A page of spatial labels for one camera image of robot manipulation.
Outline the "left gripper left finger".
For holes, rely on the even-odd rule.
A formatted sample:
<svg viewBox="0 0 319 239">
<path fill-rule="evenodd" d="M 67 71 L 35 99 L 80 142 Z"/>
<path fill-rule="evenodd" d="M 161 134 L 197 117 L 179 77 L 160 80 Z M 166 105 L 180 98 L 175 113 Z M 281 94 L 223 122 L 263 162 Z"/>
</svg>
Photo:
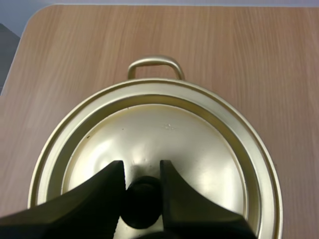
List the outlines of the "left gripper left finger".
<svg viewBox="0 0 319 239">
<path fill-rule="evenodd" d="M 2 239 L 111 239 L 125 193 L 122 161 L 46 203 L 1 218 Z"/>
</svg>

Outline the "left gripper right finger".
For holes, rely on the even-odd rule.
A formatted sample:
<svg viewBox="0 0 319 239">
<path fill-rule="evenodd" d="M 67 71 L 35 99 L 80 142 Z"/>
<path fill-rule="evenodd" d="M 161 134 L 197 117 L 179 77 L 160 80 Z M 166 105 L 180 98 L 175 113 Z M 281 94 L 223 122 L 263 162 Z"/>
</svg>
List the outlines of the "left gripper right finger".
<svg viewBox="0 0 319 239">
<path fill-rule="evenodd" d="M 194 190 L 169 160 L 160 162 L 163 231 L 144 239 L 254 239 L 246 219 Z"/>
</svg>

